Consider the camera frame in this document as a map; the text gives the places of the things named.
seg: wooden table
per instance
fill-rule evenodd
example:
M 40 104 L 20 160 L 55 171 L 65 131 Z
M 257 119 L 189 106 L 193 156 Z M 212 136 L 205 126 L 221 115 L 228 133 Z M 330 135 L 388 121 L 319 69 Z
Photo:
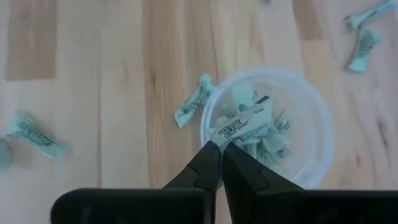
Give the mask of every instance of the wooden table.
M 200 148 L 201 113 L 174 111 L 200 76 L 253 65 L 305 74 L 328 103 L 336 149 L 324 189 L 398 187 L 398 14 L 362 75 L 344 70 L 356 32 L 342 18 L 380 0 L 0 0 L 0 135 L 28 111 L 72 145 L 54 161 L 7 139 L 0 223 L 48 223 L 80 187 L 162 187 Z M 230 223 L 219 191 L 217 223 Z

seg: crumpled bill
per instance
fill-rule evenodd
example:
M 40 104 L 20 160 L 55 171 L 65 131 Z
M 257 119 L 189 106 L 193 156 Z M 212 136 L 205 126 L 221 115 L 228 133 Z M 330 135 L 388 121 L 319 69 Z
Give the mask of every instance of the crumpled bill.
M 70 150 L 67 144 L 45 135 L 24 113 L 17 114 L 14 121 L 9 125 L 7 135 L 25 140 L 41 153 L 54 159 L 63 158 Z
M 200 78 L 200 86 L 187 101 L 180 105 L 180 108 L 174 114 L 174 119 L 179 128 L 184 127 L 192 119 L 197 109 L 206 104 L 213 88 L 209 74 L 203 74 Z
M 361 29 L 348 69 L 357 73 L 364 72 L 368 68 L 372 49 L 380 42 L 381 38 L 382 35 L 377 32 Z
M 387 0 L 363 12 L 347 16 L 344 18 L 344 21 L 354 29 L 362 28 L 365 24 L 374 21 L 378 17 L 384 15 L 387 11 L 395 9 L 396 7 L 396 0 Z
M 208 130 L 210 139 L 221 152 L 233 142 L 272 170 L 282 170 L 280 160 L 290 156 L 286 133 L 293 123 L 291 117 L 283 111 L 273 119 L 273 99 L 264 96 L 258 100 L 251 85 L 236 85 L 231 95 L 232 104 L 222 105 L 224 116 L 216 119 L 216 126 Z

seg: green paper money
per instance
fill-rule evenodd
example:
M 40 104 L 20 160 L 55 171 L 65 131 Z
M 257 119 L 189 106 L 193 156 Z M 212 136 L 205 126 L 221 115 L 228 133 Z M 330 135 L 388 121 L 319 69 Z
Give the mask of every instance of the green paper money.
M 352 16 L 347 16 L 344 18 L 344 21 L 354 29 L 362 28 L 365 24 L 374 21 L 379 16 L 384 15 L 390 9 L 395 9 L 396 7 L 396 0 L 387 0 L 363 12 Z
M 236 111 L 243 112 L 254 105 L 256 94 L 252 85 L 242 84 L 234 86 L 231 93 Z
M 258 147 L 258 144 L 261 143 L 261 139 L 253 138 L 253 139 L 249 139 L 244 142 L 240 139 L 236 139 L 234 141 L 234 144 L 236 144 L 236 143 L 239 144 L 239 147 L 241 149 L 243 149 L 243 151 L 247 152 L 250 156 L 257 159 L 257 147 Z
M 217 126 L 221 126 L 227 121 L 229 121 L 229 118 L 227 118 L 225 116 L 220 116 L 219 118 L 217 118 L 216 123 L 217 123 Z
M 63 158 L 69 151 L 68 145 L 60 143 L 42 133 L 26 114 L 19 113 L 8 129 L 8 136 L 21 138 L 38 151 L 54 159 Z
M 268 129 L 268 134 L 261 138 L 262 145 L 271 154 L 275 154 L 283 149 L 290 141 L 281 135 L 275 127 L 271 126 Z
M 184 127 L 192 119 L 197 109 L 206 104 L 213 88 L 209 74 L 203 74 L 200 78 L 200 86 L 187 101 L 181 104 L 174 114 L 174 119 L 179 128 Z
M 227 103 L 224 103 L 224 104 L 223 104 L 222 109 L 223 109 L 223 111 L 224 111 L 224 113 L 225 113 L 225 116 L 226 116 L 227 118 L 233 118 L 233 117 L 235 117 L 236 114 L 238 113 L 238 111 L 237 111 L 237 109 L 236 109 L 235 107 L 230 106 L 230 105 L 227 104 Z
M 382 35 L 367 29 L 359 31 L 358 40 L 348 69 L 361 73 L 368 68 L 369 56 L 372 49 L 380 42 Z
M 286 158 L 290 155 L 290 151 L 286 147 L 283 147 L 281 150 L 277 151 L 276 154 L 281 158 Z
M 285 133 L 292 125 L 292 119 L 289 117 L 285 111 L 279 115 L 277 119 L 275 119 L 275 127 L 280 133 Z
M 255 106 L 238 113 L 233 119 L 217 128 L 216 133 L 209 133 L 210 139 L 223 150 L 233 139 L 247 141 L 267 130 L 272 124 L 272 100 L 265 96 Z

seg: cut banknote strip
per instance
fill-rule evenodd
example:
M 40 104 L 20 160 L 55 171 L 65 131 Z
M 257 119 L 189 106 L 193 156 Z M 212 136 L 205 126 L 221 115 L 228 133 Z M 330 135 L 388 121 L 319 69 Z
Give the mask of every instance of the cut banknote strip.
M 384 15 L 390 9 L 395 9 L 396 7 L 397 7 L 396 0 L 387 0 L 368 10 L 365 10 L 363 12 L 360 12 L 352 16 L 347 16 L 344 18 L 344 21 L 354 29 L 362 28 L 363 25 L 371 21 L 374 21 L 381 15 Z
M 223 150 L 233 139 L 239 137 L 246 141 L 267 130 L 272 122 L 272 99 L 265 96 L 256 105 L 217 128 L 216 133 L 209 133 L 210 139 Z
M 209 74 L 203 74 L 200 78 L 200 86 L 187 101 L 181 104 L 174 114 L 174 119 L 179 128 L 184 127 L 192 119 L 197 109 L 206 104 L 213 88 Z
M 38 151 L 54 159 L 63 158 L 70 150 L 67 144 L 45 135 L 24 113 L 17 114 L 15 120 L 9 126 L 7 135 L 27 141 Z
M 381 38 L 382 36 L 379 33 L 361 29 L 348 69 L 358 73 L 364 72 L 368 68 L 368 60 L 372 49 L 380 42 Z

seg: plastic container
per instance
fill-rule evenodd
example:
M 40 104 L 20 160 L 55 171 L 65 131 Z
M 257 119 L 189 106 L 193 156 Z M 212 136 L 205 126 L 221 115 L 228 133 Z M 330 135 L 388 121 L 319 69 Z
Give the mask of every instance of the plastic container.
M 223 113 L 222 104 L 231 103 L 231 87 L 251 84 L 259 95 L 274 99 L 273 117 L 283 110 L 293 119 L 287 138 L 291 155 L 281 159 L 283 170 L 278 174 L 305 188 L 314 189 L 325 177 L 335 146 L 330 112 L 319 91 L 302 75 L 285 70 L 256 67 L 237 71 L 216 87 L 201 117 L 200 138 L 204 146 L 209 140 L 207 130 L 215 128 Z

